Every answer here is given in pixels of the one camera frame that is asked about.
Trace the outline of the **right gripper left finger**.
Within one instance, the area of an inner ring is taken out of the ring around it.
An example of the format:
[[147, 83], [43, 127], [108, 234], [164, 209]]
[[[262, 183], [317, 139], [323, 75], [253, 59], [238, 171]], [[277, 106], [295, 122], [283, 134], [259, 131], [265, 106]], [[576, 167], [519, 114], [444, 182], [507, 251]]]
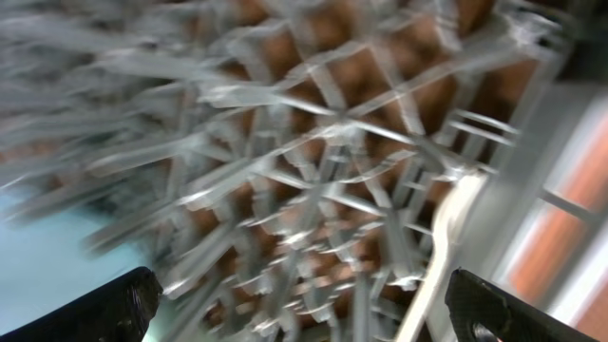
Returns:
[[142, 342], [161, 297], [154, 272], [138, 267], [3, 334], [1, 342]]

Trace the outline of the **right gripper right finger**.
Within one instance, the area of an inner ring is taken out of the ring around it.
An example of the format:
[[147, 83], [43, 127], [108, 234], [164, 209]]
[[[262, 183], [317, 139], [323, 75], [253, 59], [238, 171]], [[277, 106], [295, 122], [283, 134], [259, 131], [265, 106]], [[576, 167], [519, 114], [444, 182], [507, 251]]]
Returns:
[[595, 341], [462, 268], [451, 273], [445, 303], [459, 342]]

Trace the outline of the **light blue plate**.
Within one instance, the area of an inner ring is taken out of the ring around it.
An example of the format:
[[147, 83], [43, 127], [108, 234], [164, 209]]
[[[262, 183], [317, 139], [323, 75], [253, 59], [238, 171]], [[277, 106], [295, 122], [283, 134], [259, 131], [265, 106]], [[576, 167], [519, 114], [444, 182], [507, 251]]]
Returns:
[[30, 198], [27, 189], [1, 193], [1, 333], [9, 333], [146, 264], [127, 244], [92, 255], [84, 238], [111, 219], [82, 207], [35, 219], [6, 210]]

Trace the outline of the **white plastic spoon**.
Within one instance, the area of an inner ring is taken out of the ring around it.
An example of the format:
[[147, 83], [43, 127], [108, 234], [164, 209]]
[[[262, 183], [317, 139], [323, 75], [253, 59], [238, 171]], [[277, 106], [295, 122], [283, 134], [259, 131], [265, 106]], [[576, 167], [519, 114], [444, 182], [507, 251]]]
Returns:
[[453, 250], [459, 244], [470, 207], [486, 180], [487, 175], [476, 170], [462, 176], [437, 207], [432, 220], [433, 252], [427, 273], [395, 335], [395, 342], [413, 342], [417, 339], [446, 276]]

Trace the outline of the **grey dishwasher rack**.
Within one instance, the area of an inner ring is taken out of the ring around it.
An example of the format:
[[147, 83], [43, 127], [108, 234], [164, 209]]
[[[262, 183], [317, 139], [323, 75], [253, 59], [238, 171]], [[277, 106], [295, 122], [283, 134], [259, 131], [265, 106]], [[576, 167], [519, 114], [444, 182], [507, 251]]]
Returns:
[[603, 1], [1, 5], [1, 193], [111, 222], [162, 287], [147, 341], [394, 341], [454, 183], [451, 271], [589, 332], [607, 286]]

